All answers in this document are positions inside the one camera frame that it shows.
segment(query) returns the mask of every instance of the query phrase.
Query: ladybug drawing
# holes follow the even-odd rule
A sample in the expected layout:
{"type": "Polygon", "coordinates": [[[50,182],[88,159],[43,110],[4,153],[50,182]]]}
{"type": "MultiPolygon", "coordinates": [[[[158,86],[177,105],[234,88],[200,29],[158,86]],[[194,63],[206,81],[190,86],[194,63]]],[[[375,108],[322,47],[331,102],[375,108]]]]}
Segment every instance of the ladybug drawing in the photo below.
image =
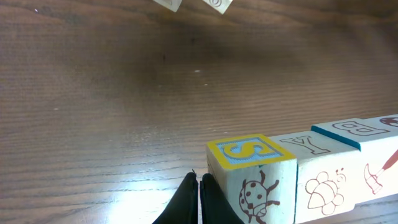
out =
{"type": "Polygon", "coordinates": [[[381,118],[380,122],[398,128],[398,118],[381,118]]]}
{"type": "Polygon", "coordinates": [[[267,214],[268,206],[280,204],[278,201],[268,200],[269,193],[278,186],[279,180],[276,180],[272,186],[266,188],[264,186],[266,175],[262,170],[260,170],[260,174],[261,181],[252,180],[246,182],[246,179],[243,180],[242,190],[239,193],[239,204],[242,211],[248,215],[249,223],[252,217],[255,217],[259,224],[267,224],[261,220],[261,217],[267,214]]]}
{"type": "Polygon", "coordinates": [[[345,182],[346,176],[339,174],[338,170],[333,180],[329,180],[327,172],[320,172],[316,179],[310,179],[305,185],[305,190],[311,195],[308,208],[322,208],[322,214],[333,214],[336,206],[344,202],[344,197],[338,193],[338,189],[345,182]]]}

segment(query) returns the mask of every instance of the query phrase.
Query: yellow and blue block face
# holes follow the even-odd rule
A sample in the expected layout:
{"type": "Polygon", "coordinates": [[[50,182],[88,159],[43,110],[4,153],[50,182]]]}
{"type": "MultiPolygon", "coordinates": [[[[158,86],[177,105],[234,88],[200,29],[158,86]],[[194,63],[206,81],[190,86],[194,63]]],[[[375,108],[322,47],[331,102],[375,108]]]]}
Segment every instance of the yellow and blue block face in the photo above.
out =
{"type": "Polygon", "coordinates": [[[262,134],[215,140],[207,143],[224,169],[271,164],[295,156],[262,134]]]}

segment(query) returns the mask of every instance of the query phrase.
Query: yellow square border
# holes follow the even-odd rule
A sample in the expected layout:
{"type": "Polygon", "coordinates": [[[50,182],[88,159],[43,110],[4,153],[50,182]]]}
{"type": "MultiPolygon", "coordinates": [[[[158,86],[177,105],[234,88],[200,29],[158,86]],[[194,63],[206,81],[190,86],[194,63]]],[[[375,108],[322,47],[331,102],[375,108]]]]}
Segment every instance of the yellow square border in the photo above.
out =
{"type": "Polygon", "coordinates": [[[224,169],[229,169],[229,170],[241,169],[241,168],[245,168],[245,167],[258,166],[258,165],[264,165],[264,164],[271,164],[271,163],[275,163],[275,162],[287,161],[290,159],[296,159],[295,155],[293,155],[288,150],[284,149],[282,146],[276,144],[274,141],[267,138],[263,134],[250,134],[247,136],[238,136],[238,137],[233,137],[233,138],[214,140],[214,141],[208,142],[207,147],[213,153],[213,155],[216,157],[216,159],[220,163],[220,165],[224,169]],[[244,164],[230,164],[228,162],[227,158],[225,158],[224,154],[217,147],[217,144],[219,144],[219,143],[230,142],[230,141],[239,141],[239,140],[245,140],[245,139],[249,139],[249,138],[259,138],[259,139],[263,140],[264,142],[270,144],[274,149],[283,153],[283,156],[270,158],[270,159],[263,159],[260,161],[247,162],[244,164]]]}

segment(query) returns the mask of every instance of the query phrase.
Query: hammer drawing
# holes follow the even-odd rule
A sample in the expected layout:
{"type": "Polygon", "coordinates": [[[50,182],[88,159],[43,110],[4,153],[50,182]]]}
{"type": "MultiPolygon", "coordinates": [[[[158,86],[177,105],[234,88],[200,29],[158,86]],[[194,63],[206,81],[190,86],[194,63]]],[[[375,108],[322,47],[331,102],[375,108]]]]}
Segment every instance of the hammer drawing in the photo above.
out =
{"type": "Polygon", "coordinates": [[[392,165],[394,165],[398,161],[398,150],[387,160],[387,162],[383,165],[383,167],[376,174],[371,174],[369,171],[369,164],[366,164],[365,169],[363,170],[363,176],[365,178],[366,184],[372,189],[372,193],[377,194],[382,188],[377,178],[385,171],[388,170],[392,165]]]}

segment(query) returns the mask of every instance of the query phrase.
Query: wood grain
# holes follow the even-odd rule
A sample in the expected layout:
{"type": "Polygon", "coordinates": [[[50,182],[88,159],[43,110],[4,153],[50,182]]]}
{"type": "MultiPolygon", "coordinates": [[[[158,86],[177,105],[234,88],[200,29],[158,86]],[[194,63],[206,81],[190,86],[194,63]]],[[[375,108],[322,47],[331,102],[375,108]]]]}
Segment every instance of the wood grain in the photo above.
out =
{"type": "MultiPolygon", "coordinates": [[[[396,113],[397,11],[1,1],[0,223],[150,223],[209,140],[396,113]]],[[[395,223],[397,200],[313,223],[395,223]]]]}

